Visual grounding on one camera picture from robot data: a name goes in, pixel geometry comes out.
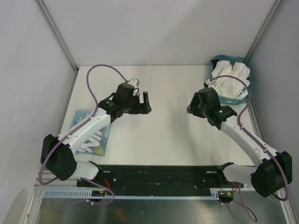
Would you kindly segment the white t shirt flower print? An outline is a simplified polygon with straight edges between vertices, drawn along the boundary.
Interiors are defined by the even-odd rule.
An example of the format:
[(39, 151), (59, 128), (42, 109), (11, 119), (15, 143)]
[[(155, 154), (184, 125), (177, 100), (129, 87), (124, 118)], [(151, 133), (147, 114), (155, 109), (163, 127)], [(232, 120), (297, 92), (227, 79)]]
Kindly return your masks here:
[(244, 63), (231, 64), (229, 61), (218, 59), (213, 60), (212, 64), (215, 68), (211, 75), (218, 96), (229, 100), (245, 99), (248, 95), (246, 88), (250, 85), (250, 68)]

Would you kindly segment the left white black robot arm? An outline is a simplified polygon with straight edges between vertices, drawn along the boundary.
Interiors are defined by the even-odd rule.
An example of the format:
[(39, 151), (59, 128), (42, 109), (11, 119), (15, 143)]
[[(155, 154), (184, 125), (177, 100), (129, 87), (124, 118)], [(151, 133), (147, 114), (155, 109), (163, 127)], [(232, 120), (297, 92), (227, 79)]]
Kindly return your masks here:
[(123, 114), (149, 114), (151, 107), (148, 92), (143, 92), (140, 100), (139, 89), (129, 83), (121, 83), (116, 92), (100, 102), (96, 102), (93, 114), (69, 129), (68, 132), (53, 136), (49, 134), (43, 140), (41, 164), (56, 179), (65, 181), (72, 176), (85, 178), (92, 186), (103, 182), (100, 168), (92, 161), (77, 161), (77, 150), (100, 129), (114, 122)]

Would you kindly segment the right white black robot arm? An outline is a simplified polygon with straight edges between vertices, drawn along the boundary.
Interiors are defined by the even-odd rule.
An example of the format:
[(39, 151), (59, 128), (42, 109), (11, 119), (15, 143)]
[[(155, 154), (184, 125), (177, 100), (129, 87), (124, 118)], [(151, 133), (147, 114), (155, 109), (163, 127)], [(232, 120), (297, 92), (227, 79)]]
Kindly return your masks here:
[(220, 187), (238, 182), (251, 185), (259, 195), (268, 197), (292, 182), (292, 157), (286, 151), (278, 152), (251, 134), (242, 126), (236, 111), (228, 105), (221, 106), (213, 88), (195, 92), (187, 112), (207, 119), (211, 126), (229, 136), (254, 164), (249, 167), (227, 162), (218, 167), (215, 181)]

